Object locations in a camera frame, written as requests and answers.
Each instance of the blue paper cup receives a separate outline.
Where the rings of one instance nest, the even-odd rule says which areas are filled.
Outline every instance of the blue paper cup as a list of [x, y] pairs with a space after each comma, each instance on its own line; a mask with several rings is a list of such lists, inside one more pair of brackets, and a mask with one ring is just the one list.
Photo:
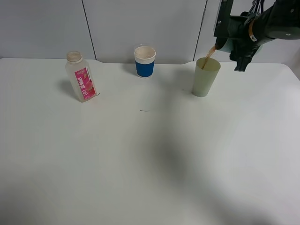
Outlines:
[[147, 45], [139, 45], [135, 48], [135, 65], [139, 77], [147, 78], [153, 74], [156, 51]]

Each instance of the brown liquid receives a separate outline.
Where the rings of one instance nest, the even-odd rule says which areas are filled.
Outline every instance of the brown liquid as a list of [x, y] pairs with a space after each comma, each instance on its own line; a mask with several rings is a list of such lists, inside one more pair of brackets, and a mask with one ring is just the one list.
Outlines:
[[214, 45], [214, 46], [210, 49], [210, 51], [208, 52], [208, 54], [206, 55], [204, 64], [203, 64], [203, 66], [202, 66], [201, 69], [204, 69], [204, 67], [205, 67], [205, 65], [206, 65], [206, 63], [207, 63], [207, 61], [210, 59], [211, 55], [215, 52], [215, 50], [216, 50], [216, 46]]

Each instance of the plastic cup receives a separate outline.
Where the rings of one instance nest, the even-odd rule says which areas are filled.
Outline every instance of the plastic cup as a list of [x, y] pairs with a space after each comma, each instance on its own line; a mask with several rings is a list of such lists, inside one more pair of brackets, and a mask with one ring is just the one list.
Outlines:
[[206, 58], [200, 58], [196, 62], [195, 80], [192, 93], [197, 97], [207, 96], [212, 83], [215, 81], [215, 78], [221, 68], [218, 61], [209, 58], [204, 69], [202, 69], [205, 59]]

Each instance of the plastic bottle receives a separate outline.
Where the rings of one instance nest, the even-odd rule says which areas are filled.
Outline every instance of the plastic bottle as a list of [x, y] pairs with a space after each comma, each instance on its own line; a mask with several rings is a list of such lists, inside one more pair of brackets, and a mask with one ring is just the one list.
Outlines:
[[66, 71], [80, 102], [86, 102], [96, 96], [89, 63], [83, 59], [80, 52], [68, 52]]

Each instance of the pink label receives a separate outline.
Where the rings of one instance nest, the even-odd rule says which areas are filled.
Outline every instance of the pink label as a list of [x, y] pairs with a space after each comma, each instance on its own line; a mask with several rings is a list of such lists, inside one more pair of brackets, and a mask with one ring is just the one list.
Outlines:
[[81, 70], [78, 70], [77, 72], [75, 72], [75, 76], [77, 78], [84, 99], [89, 99], [90, 97], [93, 97], [96, 94], [96, 92], [94, 89], [93, 82], [90, 78], [88, 69], [85, 67]]

